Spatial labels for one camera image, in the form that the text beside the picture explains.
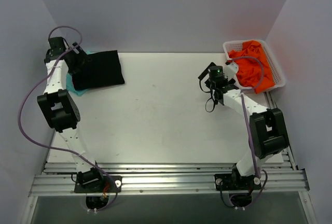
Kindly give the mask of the black t-shirt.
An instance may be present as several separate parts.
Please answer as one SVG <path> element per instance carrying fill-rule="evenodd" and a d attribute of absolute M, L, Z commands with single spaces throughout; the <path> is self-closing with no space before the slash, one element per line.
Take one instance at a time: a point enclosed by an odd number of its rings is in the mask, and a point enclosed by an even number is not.
<path fill-rule="evenodd" d="M 84 88 L 119 86 L 125 84 L 118 51 L 103 51 L 89 54 L 92 62 L 84 77 Z"/>

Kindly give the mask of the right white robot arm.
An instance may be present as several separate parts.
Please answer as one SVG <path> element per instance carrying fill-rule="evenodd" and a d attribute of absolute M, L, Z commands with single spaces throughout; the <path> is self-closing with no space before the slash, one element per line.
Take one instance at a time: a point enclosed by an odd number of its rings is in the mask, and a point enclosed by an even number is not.
<path fill-rule="evenodd" d="M 210 63 L 198 76 L 199 85 L 208 76 L 205 86 L 209 89 L 213 105 L 222 104 L 244 117 L 249 149 L 235 164 L 230 182 L 236 189 L 249 183 L 249 176 L 260 177 L 259 168 L 271 157 L 289 146 L 283 113 L 278 108 L 267 108 L 255 102 L 235 85 L 232 75 L 236 65 L 218 66 Z"/>

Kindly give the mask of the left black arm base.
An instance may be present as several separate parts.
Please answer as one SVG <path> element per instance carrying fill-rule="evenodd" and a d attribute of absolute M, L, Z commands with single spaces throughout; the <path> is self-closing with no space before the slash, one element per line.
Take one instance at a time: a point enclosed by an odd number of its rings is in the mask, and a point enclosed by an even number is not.
<path fill-rule="evenodd" d="M 119 175 L 107 176 L 96 168 L 87 172 L 71 175 L 75 183 L 75 193 L 96 193 L 97 196 L 86 196 L 85 206 L 89 211 L 100 211 L 110 207 L 121 192 L 122 177 Z"/>

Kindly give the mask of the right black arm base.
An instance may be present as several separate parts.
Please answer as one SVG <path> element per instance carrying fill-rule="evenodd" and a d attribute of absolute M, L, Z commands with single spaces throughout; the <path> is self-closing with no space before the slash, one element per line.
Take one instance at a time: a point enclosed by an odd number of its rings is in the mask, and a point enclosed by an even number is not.
<path fill-rule="evenodd" d="M 245 210 L 253 200 L 253 192 L 261 190 L 260 179 L 251 176 L 232 174 L 215 174 L 215 188 L 224 205 L 228 208 Z"/>

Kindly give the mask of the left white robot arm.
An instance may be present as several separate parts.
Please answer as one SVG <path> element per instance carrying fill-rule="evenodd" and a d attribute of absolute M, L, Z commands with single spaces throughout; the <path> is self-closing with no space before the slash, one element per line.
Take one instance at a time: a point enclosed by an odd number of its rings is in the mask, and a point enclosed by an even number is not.
<path fill-rule="evenodd" d="M 78 128 L 80 112 L 69 91 L 66 89 L 66 76 L 75 74 L 91 59 L 78 45 L 73 43 L 74 50 L 63 37 L 48 39 L 44 63 L 47 68 L 47 83 L 37 103 L 48 123 L 66 143 L 76 165 L 76 184 L 86 186 L 92 192 L 100 192 L 105 180 L 95 166 L 96 161 L 87 151 L 87 146 Z"/>

